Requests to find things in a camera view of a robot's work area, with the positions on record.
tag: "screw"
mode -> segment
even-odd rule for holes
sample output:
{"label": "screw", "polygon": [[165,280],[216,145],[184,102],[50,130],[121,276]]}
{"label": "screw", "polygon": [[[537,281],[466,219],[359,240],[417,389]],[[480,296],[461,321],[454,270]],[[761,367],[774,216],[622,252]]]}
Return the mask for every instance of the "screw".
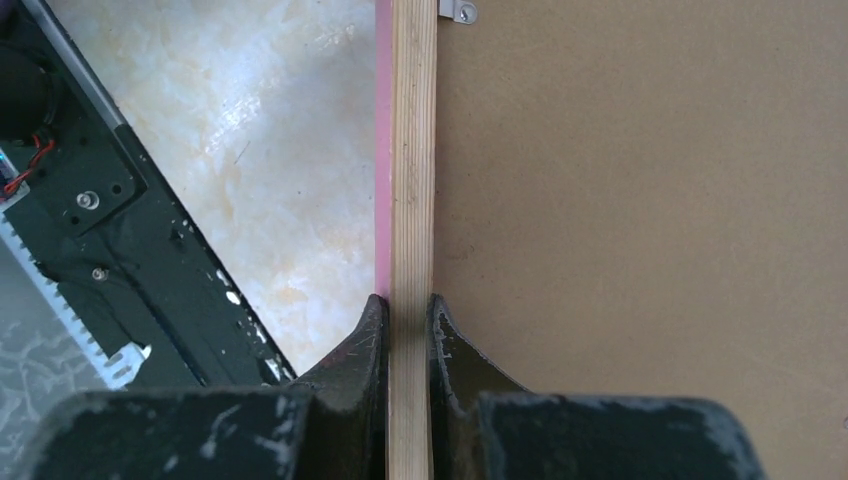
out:
{"label": "screw", "polygon": [[105,282],[109,278],[109,270],[97,267],[91,271],[91,278],[98,282]]}
{"label": "screw", "polygon": [[80,193],[77,195],[77,205],[86,210],[94,210],[100,206],[100,197],[92,191]]}
{"label": "screw", "polygon": [[459,19],[462,20],[462,23],[474,23],[474,21],[477,20],[477,8],[470,3],[466,3],[461,6],[459,8]]}

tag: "pink tape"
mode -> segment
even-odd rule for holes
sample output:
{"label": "pink tape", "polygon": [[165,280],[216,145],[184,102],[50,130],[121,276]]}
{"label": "pink tape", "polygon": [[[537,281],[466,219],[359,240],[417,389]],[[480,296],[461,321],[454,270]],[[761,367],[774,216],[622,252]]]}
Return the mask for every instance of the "pink tape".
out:
{"label": "pink tape", "polygon": [[377,106],[375,115],[375,289],[389,298],[392,282],[392,0],[376,0]]}

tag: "metal bracket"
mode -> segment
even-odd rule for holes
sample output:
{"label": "metal bracket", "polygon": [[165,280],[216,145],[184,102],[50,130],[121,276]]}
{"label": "metal bracket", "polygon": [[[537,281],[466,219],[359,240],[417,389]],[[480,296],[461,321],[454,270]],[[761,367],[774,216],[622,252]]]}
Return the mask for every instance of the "metal bracket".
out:
{"label": "metal bracket", "polygon": [[477,7],[465,0],[439,0],[439,16],[452,18],[456,23],[471,25],[477,20]]}

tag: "marble floor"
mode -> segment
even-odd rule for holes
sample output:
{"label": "marble floor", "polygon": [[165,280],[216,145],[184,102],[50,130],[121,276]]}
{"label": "marble floor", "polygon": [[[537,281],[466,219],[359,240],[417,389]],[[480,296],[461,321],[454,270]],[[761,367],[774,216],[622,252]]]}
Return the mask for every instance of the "marble floor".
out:
{"label": "marble floor", "polygon": [[48,3],[306,371],[373,290],[373,0]]}

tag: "black motor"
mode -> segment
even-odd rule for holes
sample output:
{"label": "black motor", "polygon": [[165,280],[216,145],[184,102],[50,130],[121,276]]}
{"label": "black motor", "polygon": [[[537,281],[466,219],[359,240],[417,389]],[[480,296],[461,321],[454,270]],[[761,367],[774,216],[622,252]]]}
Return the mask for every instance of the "black motor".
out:
{"label": "black motor", "polygon": [[58,99],[46,58],[9,38],[24,21],[15,3],[0,0],[0,141],[29,141],[52,122]]}

